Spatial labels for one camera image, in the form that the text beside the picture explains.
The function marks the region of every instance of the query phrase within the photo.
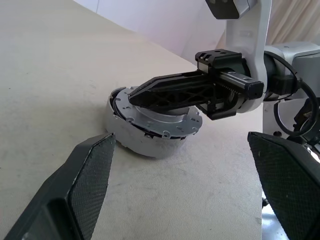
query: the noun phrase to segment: table surface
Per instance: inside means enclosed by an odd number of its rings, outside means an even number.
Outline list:
[[[72,0],[2,0],[0,239],[73,148],[105,131],[113,89],[195,69]],[[262,108],[203,120],[166,159],[116,146],[93,240],[260,239],[247,134],[262,130]]]

